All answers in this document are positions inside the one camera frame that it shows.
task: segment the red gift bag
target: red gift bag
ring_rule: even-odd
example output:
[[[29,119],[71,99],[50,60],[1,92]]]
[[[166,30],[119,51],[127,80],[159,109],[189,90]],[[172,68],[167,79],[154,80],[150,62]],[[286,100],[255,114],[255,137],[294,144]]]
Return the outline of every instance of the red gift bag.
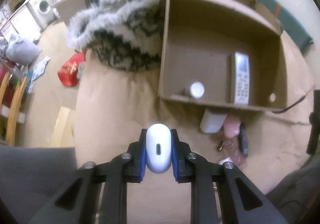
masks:
[[[58,71],[58,77],[62,84],[73,87],[79,82],[77,78],[79,64],[85,61],[85,53],[76,53],[73,55]]]

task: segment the black cable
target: black cable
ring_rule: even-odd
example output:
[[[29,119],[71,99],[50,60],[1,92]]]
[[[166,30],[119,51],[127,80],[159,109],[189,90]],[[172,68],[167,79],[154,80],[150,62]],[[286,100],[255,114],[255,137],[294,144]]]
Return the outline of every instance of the black cable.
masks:
[[[299,98],[298,101],[296,101],[295,103],[293,103],[292,105],[290,105],[289,107],[286,107],[285,109],[283,110],[280,110],[280,111],[276,111],[276,112],[273,112],[274,114],[282,114],[284,112],[287,112],[290,108],[293,108],[294,106],[296,106],[297,104],[299,104],[300,102],[302,102],[306,97],[307,95],[312,91],[312,90],[315,90],[316,89],[316,86],[313,85],[312,88],[310,90],[307,91],[307,93],[305,95],[303,95],[301,98]]]

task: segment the washing machine door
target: washing machine door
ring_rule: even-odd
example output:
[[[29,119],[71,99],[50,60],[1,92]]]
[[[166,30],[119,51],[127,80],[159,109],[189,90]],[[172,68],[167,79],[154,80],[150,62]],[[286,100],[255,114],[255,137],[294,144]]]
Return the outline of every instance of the washing machine door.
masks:
[[[41,0],[38,3],[38,12],[41,15],[46,15],[50,12],[51,7],[49,5],[49,3],[47,2],[47,0]]]

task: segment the washing machine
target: washing machine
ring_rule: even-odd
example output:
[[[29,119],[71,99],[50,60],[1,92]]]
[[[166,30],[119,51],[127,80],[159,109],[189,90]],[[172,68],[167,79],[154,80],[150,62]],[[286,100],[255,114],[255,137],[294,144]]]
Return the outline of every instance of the washing machine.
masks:
[[[29,0],[26,5],[41,30],[55,20],[51,0]]]

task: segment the blue gripper pad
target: blue gripper pad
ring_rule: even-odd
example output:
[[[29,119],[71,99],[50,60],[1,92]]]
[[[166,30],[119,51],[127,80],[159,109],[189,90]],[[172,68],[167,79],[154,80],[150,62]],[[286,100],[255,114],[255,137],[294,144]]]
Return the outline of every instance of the blue gripper pad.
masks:
[[[178,155],[177,155],[174,138],[172,137],[172,135],[171,135],[171,159],[172,159],[173,176],[176,179],[176,181],[178,181],[179,180]]]
[[[140,158],[140,174],[139,174],[140,181],[143,180],[144,174],[146,173],[146,154],[147,154],[146,140],[144,140],[144,144],[141,152],[141,158]]]

